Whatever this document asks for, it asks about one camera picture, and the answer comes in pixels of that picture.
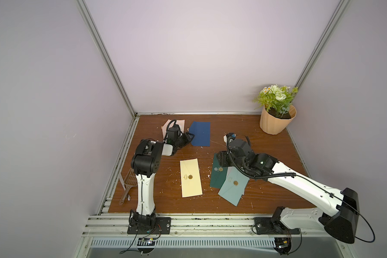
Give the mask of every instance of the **lavender wall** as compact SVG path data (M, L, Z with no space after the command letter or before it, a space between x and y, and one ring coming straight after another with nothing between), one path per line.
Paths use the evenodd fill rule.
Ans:
M294 105L289 130L311 176L357 191L376 232L356 240L358 257L387 257L387 0L351 1ZM372 239L362 219L357 236Z
M0 0L0 258L71 257L131 116L72 0Z
M261 85L296 83L338 2L86 0L137 112L254 111Z

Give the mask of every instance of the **envelope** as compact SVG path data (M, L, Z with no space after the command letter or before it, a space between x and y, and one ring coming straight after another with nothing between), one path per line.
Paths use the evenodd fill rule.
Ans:
M223 183L219 195L235 206L238 205L249 178L241 174L236 168L230 167L227 178Z
M198 159L181 160L180 166L182 197L201 195L202 185Z
M195 135L192 146L210 146L211 122L192 122L189 132Z
M227 169L227 176L225 177L225 179L229 177L229 174L231 173L232 168L233 168L234 170L238 171L238 170L237 170L236 168L234 168L234 167L228 167L228 169Z
M227 177L228 167L221 167L217 154L214 154L214 161L212 164L212 172L211 172L211 183L210 187L221 188L222 184L225 182L225 178Z

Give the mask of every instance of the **green leaves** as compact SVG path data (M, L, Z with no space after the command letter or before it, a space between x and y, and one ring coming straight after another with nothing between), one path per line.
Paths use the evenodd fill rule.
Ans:
M292 100L295 97L295 94L298 92L298 88L293 88L291 91L290 87L278 85L271 85L270 87L265 87L259 95L253 100L258 102L260 106L264 106L266 111L269 111L270 108L274 108L276 111L276 117L282 117L284 114L288 113L290 110L290 105Z

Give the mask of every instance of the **metal vent grate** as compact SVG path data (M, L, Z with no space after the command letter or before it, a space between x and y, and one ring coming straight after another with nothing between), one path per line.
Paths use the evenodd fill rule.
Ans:
M133 237L95 237L92 247L129 247ZM273 248L275 246L272 237L166 237L154 240L150 244L135 241L134 247L151 246L152 248Z

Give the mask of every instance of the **aluminum frame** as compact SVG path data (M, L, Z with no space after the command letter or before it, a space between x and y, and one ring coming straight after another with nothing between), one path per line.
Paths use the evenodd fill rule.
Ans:
M323 34L320 37L320 40L318 41L317 45L314 48L314 51L312 52L310 58L308 59L308 62L306 63L303 71L301 72L301 75L299 76L297 82L295 83L295 87L298 87L298 89L301 88L303 85L305 79L310 74L312 68L314 67L315 63L317 62L318 58L320 57L325 45L327 44L328 40L330 39L332 33L334 32L334 29L338 25L342 15L344 14L348 4L351 0L341 0L338 3L337 8L335 9L330 21L327 24L327 27L325 28Z
M129 151L129 147L132 142L133 135L135 134L135 130L136 130L136 126L138 125L138 122L139 122L139 116L133 119L129 126L126 137L122 144L122 148L120 149L119 156L116 160L115 168L112 171L108 185L103 194L102 201L99 204L99 209L97 213L99 215L102 212L107 212L108 208L106 209L106 202L111 201L114 196L116 185L118 184L118 180L119 180L119 173L122 171L124 160L126 159L127 153Z
M194 214L194 213L160 213L158 217L171 217L172 223L169 235L162 235L161 240L189 241L192 239L236 240L242 239L247 242L253 240L271 240L274 237L286 237L286 235L256 235L251 227L254 224L254 217L270 217L268 214ZM107 241L120 241L133 239L134 235L127 234L129 214L112 213L108 215L90 216L86 228L82 234L74 258L84 258L88 254L94 239L105 239ZM322 230L301 230L302 237L330 237ZM356 253L350 244L337 241L338 247L345 258L357 258Z
M304 162L304 160L303 160L303 157L301 156L301 152L299 152L299 149L298 149L297 145L295 144L295 141L294 141L294 138L293 138L291 132L288 130L287 127L285 128L285 130L287 130L288 135L289 135L290 138L291 138L291 142L293 143L294 148L295 148L295 151L297 152L297 155L298 155L298 157L299 157L301 163L303 164L303 168L304 168L305 172L307 173L307 177L311 178L311 175L310 175L310 172L309 172L309 170L308 170L308 168L307 168L307 165L305 164L305 162Z
M105 47L105 44L103 44L103 40L100 37L100 34L97 30L96 24L93 21L93 18L89 12L88 6L86 5L84 0L76 0L77 8L79 9L80 14L82 15L88 29L90 32L90 35L92 35L93 41L96 44L96 47L99 49L100 54L103 57L104 62L108 66L108 70L110 74L112 75L116 86L118 87L118 90L120 92L120 95L122 96L127 109L129 110L129 113L131 114L132 118L135 119L136 112L130 103L129 97L126 94L126 91L124 90L124 86L122 84L122 81L119 78L118 72L115 69L115 66L113 65L112 59L110 58L108 54L108 50Z
M137 113L138 116L145 116L145 115L259 115L259 114L261 114L261 111L138 112Z

